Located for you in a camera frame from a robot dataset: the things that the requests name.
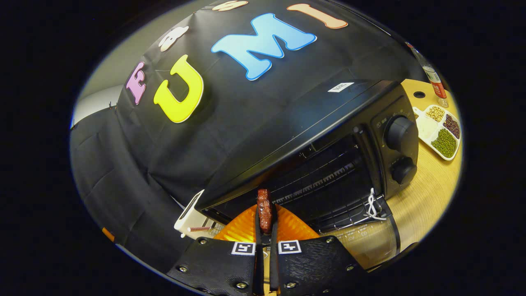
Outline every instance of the black cloth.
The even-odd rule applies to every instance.
[[[88,211],[116,243],[162,272],[191,242],[173,229],[182,209],[170,196],[186,205],[238,144],[291,102],[342,70],[356,79],[426,80],[405,45],[332,3],[302,2],[345,20],[347,27],[329,29],[304,13],[288,11],[295,1],[253,0],[227,12],[212,10],[223,2],[174,25],[189,30],[169,50],[159,50],[160,36],[139,59],[145,63],[146,91],[138,105],[123,87],[116,110],[94,113],[71,131],[74,178]],[[249,81],[240,64],[210,49],[228,34],[253,35],[250,21],[264,13],[318,38],[297,51],[278,39],[285,57],[255,54],[270,59],[272,68]],[[201,74],[204,93],[189,119],[173,123],[153,97],[163,80],[176,98],[186,96],[186,83],[169,73],[184,54]],[[126,66],[131,75],[137,64]]]

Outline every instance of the black background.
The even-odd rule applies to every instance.
[[[14,92],[6,96],[32,104],[15,103],[7,118],[8,130],[20,128],[10,142],[20,147],[7,146],[22,157],[11,170],[15,182],[4,187],[8,215],[3,245],[9,251],[4,253],[7,277],[0,291],[9,291],[2,294],[192,294],[136,263],[104,237],[78,198],[67,147],[75,98],[100,60],[134,30],[179,4],[10,4],[20,17],[4,30],[6,36],[21,37],[12,47],[23,44],[26,54],[5,61],[24,71],[25,76],[12,74],[19,83],[23,77],[32,82],[10,88]],[[513,109],[524,109],[523,98],[505,94],[508,86],[501,84],[523,84],[514,66],[522,55],[521,27],[514,22],[524,19],[524,8],[461,1],[350,5],[410,40],[438,66],[458,100],[468,154],[458,197],[431,234],[350,293],[524,295],[518,283],[524,267],[517,266],[520,256],[514,255],[524,249],[518,222],[523,214],[512,201],[524,195],[517,181],[523,179],[519,153],[513,150],[523,140],[517,137],[513,145],[504,145],[509,136],[505,130],[515,126],[515,119],[497,108],[513,100]],[[13,56],[21,56],[20,51]]]

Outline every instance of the oven knob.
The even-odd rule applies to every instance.
[[[415,144],[415,139],[418,140],[417,126],[407,117],[396,118],[387,129],[387,147],[397,150],[404,155],[410,154]]]
[[[403,185],[411,182],[417,173],[417,166],[410,157],[404,157],[393,166],[391,176],[398,184]]]

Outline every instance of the plastic bottle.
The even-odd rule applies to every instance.
[[[442,85],[442,80],[440,80],[440,77],[438,77],[437,71],[434,70],[431,63],[429,63],[426,58],[424,58],[423,55],[417,51],[416,48],[414,48],[409,42],[406,42],[406,44],[413,52],[413,55],[417,58],[420,66],[422,66],[429,79],[429,82],[433,85],[434,93],[436,93],[438,96],[438,104],[444,108],[449,107],[449,103],[446,100],[446,91]]]

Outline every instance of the foam letter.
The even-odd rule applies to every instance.
[[[154,103],[159,104],[166,116],[175,123],[187,120],[203,95],[203,78],[188,64],[187,58],[187,54],[183,55],[170,70],[170,75],[177,73],[188,84],[186,98],[182,102],[178,101],[168,89],[168,80],[161,83],[154,95]]]
[[[316,41],[313,34],[304,33],[293,26],[267,13],[254,18],[251,22],[256,35],[227,35],[212,46],[213,53],[224,52],[247,69],[246,78],[256,80],[270,69],[270,60],[260,60],[250,54],[255,52],[277,58],[284,57],[283,50],[276,37],[285,41],[285,47],[296,51]]]
[[[321,12],[315,8],[310,7],[309,4],[294,4],[287,7],[288,11],[300,11],[305,13],[306,15],[310,15],[313,18],[317,18],[320,21],[325,23],[325,27],[331,28],[331,29],[339,29],[346,27],[348,24],[345,21],[342,21],[341,19],[334,18],[324,12]]]
[[[146,84],[140,84],[139,82],[143,81],[145,76],[144,72],[140,71],[144,67],[144,62],[140,62],[135,70],[133,71],[128,83],[126,83],[126,88],[131,91],[135,97],[135,104],[138,105],[140,98],[143,96],[144,91],[146,90]]]
[[[181,37],[183,34],[188,31],[188,26],[186,27],[177,27],[170,31],[170,33],[166,34],[164,38],[159,42],[159,47],[161,48],[161,51],[165,51],[170,48],[172,44],[175,43],[177,38]]]
[[[243,6],[248,4],[248,1],[228,1],[223,4],[219,4],[216,7],[212,8],[213,11],[229,11],[231,9]]]

